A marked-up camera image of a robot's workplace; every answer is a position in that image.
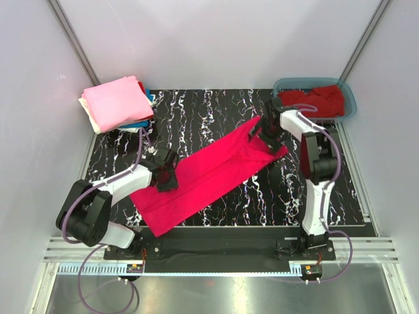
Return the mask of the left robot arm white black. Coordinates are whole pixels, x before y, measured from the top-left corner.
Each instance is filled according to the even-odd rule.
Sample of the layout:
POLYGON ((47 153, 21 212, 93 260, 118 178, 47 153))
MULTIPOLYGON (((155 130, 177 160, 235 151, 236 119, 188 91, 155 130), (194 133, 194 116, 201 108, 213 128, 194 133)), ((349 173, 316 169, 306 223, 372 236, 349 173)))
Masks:
POLYGON ((127 226, 111 221, 111 208, 138 190, 155 187, 158 192, 178 188, 175 169, 178 154, 159 148, 145 158, 138 156, 129 168, 101 181, 76 181, 67 195, 56 219, 56 227, 69 244, 87 247, 107 245, 118 247, 128 259, 141 252, 137 233, 127 226))

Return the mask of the bright pink t shirt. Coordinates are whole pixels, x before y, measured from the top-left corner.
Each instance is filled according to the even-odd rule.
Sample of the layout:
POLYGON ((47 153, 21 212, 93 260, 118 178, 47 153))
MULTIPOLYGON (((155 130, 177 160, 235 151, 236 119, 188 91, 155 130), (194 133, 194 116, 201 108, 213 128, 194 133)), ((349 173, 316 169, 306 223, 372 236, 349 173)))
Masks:
POLYGON ((258 123, 255 117, 234 131, 181 160, 175 170, 178 187, 159 192, 155 187, 137 190, 132 203, 154 236, 159 237, 230 192, 268 164, 288 152, 284 145, 271 153, 249 132, 258 123))

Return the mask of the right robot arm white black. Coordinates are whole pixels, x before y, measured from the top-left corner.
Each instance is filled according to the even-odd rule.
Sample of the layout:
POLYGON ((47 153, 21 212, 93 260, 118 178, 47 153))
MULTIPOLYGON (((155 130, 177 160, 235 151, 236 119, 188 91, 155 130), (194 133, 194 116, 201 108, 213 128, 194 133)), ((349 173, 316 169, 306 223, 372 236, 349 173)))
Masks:
POLYGON ((312 105, 285 106, 281 99, 272 98, 264 106, 263 117, 251 129, 249 138, 259 138, 269 153, 275 154, 282 145, 281 134, 290 133, 301 144, 300 168, 307 187, 300 234, 288 248, 279 248, 277 252, 286 257, 319 258, 327 251, 331 234, 327 224, 329 201, 341 170, 337 132, 327 130, 303 115, 304 111, 315 111, 312 105))

